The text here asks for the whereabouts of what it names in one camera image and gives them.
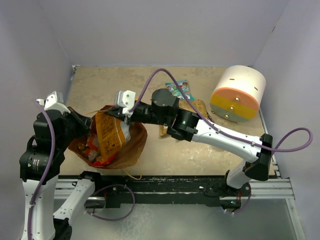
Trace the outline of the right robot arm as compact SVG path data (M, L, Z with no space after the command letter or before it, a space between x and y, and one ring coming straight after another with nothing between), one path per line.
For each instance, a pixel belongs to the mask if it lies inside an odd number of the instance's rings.
M198 113L180 108L179 99L164 88L153 92L150 104L137 101L135 96L135 92L130 90L119 91L114 106L106 111L107 114L127 125L167 126L167 134L176 140L211 145L242 158L240 164L225 174L222 190L226 195L235 195L250 180L268 180L271 135L246 135L214 125Z

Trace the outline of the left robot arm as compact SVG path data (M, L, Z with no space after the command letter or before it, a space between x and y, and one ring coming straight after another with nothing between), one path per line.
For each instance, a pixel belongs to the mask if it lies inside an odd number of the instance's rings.
M98 172L84 171L63 205L54 210L56 184L65 151L73 140L86 136L93 120L72 108L44 110L33 123L34 135L19 159L25 195L24 240L69 240L72 224L88 197L103 191Z

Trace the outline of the red paper bag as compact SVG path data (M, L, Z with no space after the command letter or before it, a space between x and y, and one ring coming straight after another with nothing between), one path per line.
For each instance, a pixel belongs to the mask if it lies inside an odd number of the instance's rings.
M95 115L98 112L107 113L107 110L110 108L112 108L111 105L106 105L100 110L95 111L94 113ZM80 157L89 167L93 167L99 170L123 170L131 178L140 180L141 177L137 178L130 175L127 172L126 168L134 166L139 162L139 158L142 154L148 137L146 128L141 123L133 123L129 125L130 140L125 144L125 146L122 147L122 149L117 153L115 159L109 165L96 167L93 166L93 162L90 162L77 148L78 143L85 143L89 133L94 133L97 135L95 115L91 118L91 130L86 135L74 139L68 146L68 149L75 153L78 157Z

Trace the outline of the orange yellow snack bag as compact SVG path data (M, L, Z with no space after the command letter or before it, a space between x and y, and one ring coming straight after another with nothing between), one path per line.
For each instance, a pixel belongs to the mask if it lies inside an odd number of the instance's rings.
M99 155L95 158L93 166L104 167L115 159L117 153L131 139L130 127L123 121L102 111L95 115L95 123Z

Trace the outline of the teal snack packet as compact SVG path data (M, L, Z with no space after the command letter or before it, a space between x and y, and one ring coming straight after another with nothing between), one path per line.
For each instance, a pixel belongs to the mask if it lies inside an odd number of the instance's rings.
M177 81L178 86L174 82L166 82L165 86L166 88L171 92L171 94L181 100L184 100L185 98L183 97L181 91L185 94L185 96L189 100L194 100L194 97L192 96L190 89L189 89L189 84L186 79L178 80Z

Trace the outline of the tan large snack bag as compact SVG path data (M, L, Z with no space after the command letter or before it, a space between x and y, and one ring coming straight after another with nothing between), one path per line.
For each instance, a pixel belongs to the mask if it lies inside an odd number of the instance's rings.
M192 105L207 119L209 119L209 114L206 109L205 103L202 100L196 99L196 100L191 100ZM196 112L185 99L180 99L179 100L179 107L191 111L191 112ZM159 135L161 137L165 136L167 134L167 126L160 125L159 126Z

